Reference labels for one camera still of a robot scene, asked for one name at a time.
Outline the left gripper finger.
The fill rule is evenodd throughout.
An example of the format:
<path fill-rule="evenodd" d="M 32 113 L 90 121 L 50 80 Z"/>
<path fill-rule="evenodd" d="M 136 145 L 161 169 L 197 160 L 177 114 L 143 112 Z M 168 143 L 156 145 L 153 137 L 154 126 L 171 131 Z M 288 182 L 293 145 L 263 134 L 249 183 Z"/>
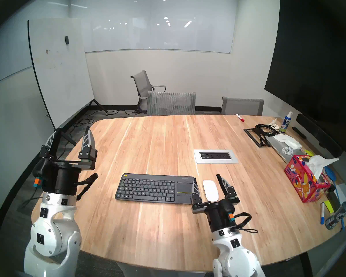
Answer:
<path fill-rule="evenodd" d="M 86 127 L 85 133 L 82 139 L 81 151 L 79 152 L 80 160 L 96 161 L 97 149 L 95 147 L 95 139 L 90 130 L 90 127 Z"/>
<path fill-rule="evenodd" d="M 41 146 L 40 158 L 50 158 L 56 160 L 56 153 L 62 137 L 62 128 L 57 128 Z"/>

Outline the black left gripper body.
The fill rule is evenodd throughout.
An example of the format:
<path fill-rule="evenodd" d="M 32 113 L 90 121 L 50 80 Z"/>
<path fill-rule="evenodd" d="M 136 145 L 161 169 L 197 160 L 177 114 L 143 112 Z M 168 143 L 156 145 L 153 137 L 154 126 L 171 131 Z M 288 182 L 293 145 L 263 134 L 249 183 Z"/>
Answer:
<path fill-rule="evenodd" d="M 54 161 L 50 158 L 41 158 L 33 168 L 33 176 L 40 181 L 44 192 L 76 195 L 77 187 L 85 185 L 79 195 L 86 193 L 95 180 L 97 173 L 93 173 L 84 181 L 79 181 L 81 171 L 94 170 L 95 161 Z"/>

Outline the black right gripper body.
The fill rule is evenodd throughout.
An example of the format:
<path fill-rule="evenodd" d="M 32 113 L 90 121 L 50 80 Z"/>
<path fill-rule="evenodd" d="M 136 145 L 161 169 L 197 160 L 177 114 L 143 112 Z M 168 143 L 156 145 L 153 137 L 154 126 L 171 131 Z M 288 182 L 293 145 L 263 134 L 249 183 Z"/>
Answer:
<path fill-rule="evenodd" d="M 202 202 L 201 197 L 192 196 L 193 214 L 204 213 L 212 233 L 236 226 L 234 206 L 240 203 L 238 197 L 226 197 L 218 202 Z"/>

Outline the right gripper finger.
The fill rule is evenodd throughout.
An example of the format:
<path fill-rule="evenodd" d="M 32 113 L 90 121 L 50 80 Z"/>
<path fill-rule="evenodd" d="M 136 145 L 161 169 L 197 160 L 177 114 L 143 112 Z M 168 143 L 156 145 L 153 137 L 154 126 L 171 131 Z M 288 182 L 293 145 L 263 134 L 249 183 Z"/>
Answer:
<path fill-rule="evenodd" d="M 202 203 L 202 198 L 200 196 L 198 183 L 196 178 L 194 178 L 192 183 L 192 188 L 191 188 L 191 204 L 192 206 L 199 206 L 201 203 Z"/>
<path fill-rule="evenodd" d="M 220 188 L 222 189 L 225 198 L 237 198 L 237 193 L 233 186 L 227 180 L 221 177 L 220 174 L 216 175 Z"/>

